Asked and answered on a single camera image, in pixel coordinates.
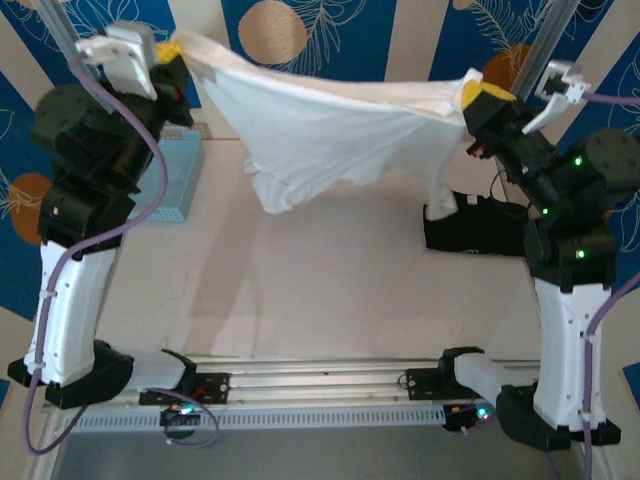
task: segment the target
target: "orange circle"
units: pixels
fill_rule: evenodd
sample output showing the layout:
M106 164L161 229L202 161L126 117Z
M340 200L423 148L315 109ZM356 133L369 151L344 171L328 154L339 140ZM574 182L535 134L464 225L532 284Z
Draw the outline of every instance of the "orange circle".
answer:
M519 44L500 52L489 60L482 69L483 80L505 90L510 90L530 49L531 45Z
M11 223L16 233L31 245L40 245L38 235L38 218L40 201L47 192L51 182L39 173L23 173L11 184L9 197Z
M277 0L262 0L247 10L238 24L238 36L247 55L263 65L291 61L307 46L304 21Z
M471 8L471 6L476 3L476 0L453 0L451 3L456 10L466 10L467 8Z

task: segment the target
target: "blue tray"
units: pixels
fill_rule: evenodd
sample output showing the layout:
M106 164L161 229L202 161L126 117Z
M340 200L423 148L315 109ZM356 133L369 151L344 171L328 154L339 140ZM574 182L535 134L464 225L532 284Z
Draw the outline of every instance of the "blue tray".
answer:
M160 140L160 149L167 161L169 185L160 206L149 220L184 222L189 214L198 177L204 162L204 148L200 132L182 131L182 139ZM138 187L141 193L131 195L136 202L129 218L138 215L155 197L158 191L159 170L155 161L144 173Z

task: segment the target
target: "cable tie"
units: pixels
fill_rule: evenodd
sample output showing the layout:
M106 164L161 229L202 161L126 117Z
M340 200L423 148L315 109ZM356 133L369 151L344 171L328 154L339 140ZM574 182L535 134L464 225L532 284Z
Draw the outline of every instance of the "cable tie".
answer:
M58 292L51 291L51 290L47 290L46 288L44 290L40 290L40 294L39 297L41 300L44 300L47 297L57 297L58 296Z
M31 362L29 365L27 365L27 367L33 372L35 372L38 368L40 370L44 370L44 367L46 366L47 364L45 362L40 362L40 363Z

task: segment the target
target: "white table surface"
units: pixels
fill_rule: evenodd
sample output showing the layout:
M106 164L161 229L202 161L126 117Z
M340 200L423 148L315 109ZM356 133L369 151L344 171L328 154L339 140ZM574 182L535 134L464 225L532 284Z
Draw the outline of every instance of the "white table surface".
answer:
M427 251L424 179L343 184L271 216L243 173L244 146L205 143L187 222L129 234L100 338L257 357L437 358L477 345L494 358L538 358L524 263ZM495 172L461 148L447 183L486 193Z

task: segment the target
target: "cable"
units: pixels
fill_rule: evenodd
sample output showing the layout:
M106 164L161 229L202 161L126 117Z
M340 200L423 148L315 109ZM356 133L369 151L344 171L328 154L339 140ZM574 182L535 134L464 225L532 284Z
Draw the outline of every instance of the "cable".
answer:
M553 461L553 457L549 452L544 452L547 460L549 461L549 466L551 467L551 471L553 472L553 476L556 477L556 480L562 480L562 475L560 474L560 469L556 465L556 462Z
M615 95L584 92L582 98L587 102L606 103L609 105L640 105L640 97L617 97Z
M188 442L181 442L179 440L175 440L171 438L171 436L169 435L170 422L167 422L164 425L164 430L162 431L162 433L164 433L164 436L167 439L168 444L177 445L179 447L187 447L187 448L203 448L203 447L208 447L209 445L212 445L216 440L218 440L218 437L220 436L220 425L218 424L218 419L211 412L211 410L205 407L202 403L198 402L197 400L194 400L192 397L189 397L188 395L183 395L182 393L174 392L173 390L169 390L166 388L148 388L147 390L149 390L150 392L161 393L163 395L169 395L179 400L182 400L183 402L187 402L192 405L195 405L196 408L202 410L209 416L209 418L213 422L213 425L215 426L215 432L208 439L203 440L202 442L188 443Z
M591 393L593 392L593 344L591 338L600 326L604 316L611 310L618 300L625 296L638 283L640 283L640 272L636 273L620 289L611 295L606 302L598 309L591 319L587 331L585 332L584 347L584 394L582 397L582 412L584 414L584 478L591 480L593 470L593 446L591 444Z
M493 187L495 186L496 182L498 181L498 178L500 177L500 174L505 172L506 170L499 170L498 173L496 173L495 177L493 177L493 180L491 180L491 186L489 187L489 196L491 197L491 200L493 200L496 208L498 210L500 210L500 213L502 213L503 215L506 215L507 217L511 217L514 218L516 220L520 220L522 218L525 218L527 215L529 215L529 210L531 210L531 206L532 203L529 202L529 205L527 205L525 211L523 213L520 213L518 215L514 215L513 213L508 212L507 210L505 210L504 208L502 208L502 204L504 202L501 202L500 200L498 200L494 194L493 194Z
M400 376L398 377L398 380L397 380L397 382L396 382L396 383L398 384L398 387L400 387L400 388L401 388L401 389L403 389L403 390L409 390L409 384L408 384L407 382L405 382L404 386L403 386L403 385L402 385L402 383L400 382L400 380L402 379L402 377L404 377L404 378L406 379L406 378L407 378L407 374L406 374L406 373L403 373L402 375L400 375Z
M73 58L69 59L69 70L71 73L80 81L82 86L88 90L89 92L95 93L99 97L103 98L107 103L111 104L111 106L122 115L124 118L140 135L140 137L144 140L144 142L149 147L149 150L153 153L155 159L158 162L158 166L160 167L160 186L158 188L158 193L154 197L153 201L138 215L137 217L128 220L124 224L109 230L107 232L96 235L92 238L88 238L86 240L82 240L81 242L76 243L67 249L58 262L56 263L51 275L49 276L49 281L47 282L47 296L42 301L42 307L40 309L40 319L38 322L38 328L36 331L36 346L35 346L35 359L34 363L36 365L33 375L31 377L31 383L29 384L29 390L27 393L27 399L24 404L24 412L22 417L22 438L25 444L27 451L32 455L44 455L45 453L50 452L55 447L57 447L71 432L71 429L74 427L76 422L80 419L82 414L85 412L87 407L82 407L76 416L71 420L69 426L58 436L58 438L51 443L51 445L44 448L36 448L33 446L31 442L31 436L29 432L29 423L31 420L31 411L33 410L33 403L36 395L36 388L38 387L38 383L42 377L42 366L44 359L44 342L47 333L47 323L49 321L49 311L51 309L51 300L53 295L55 295L56 291L56 283L58 278L60 277L60 273L62 272L63 267L76 253L81 252L82 250L89 248L98 243L104 242L111 238L117 237L118 235L122 235L128 230L132 229L136 225L139 225L144 220L146 220L149 215L153 213L153 211L160 205L162 199L167 191L167 164L164 159L164 155L160 150L158 142L153 137L153 135L147 130L144 124L135 116L133 112L131 112L120 100L114 97L111 93L109 93L102 85L97 82L94 82L89 77L87 77L79 68L82 59L84 58L83 54L78 54Z

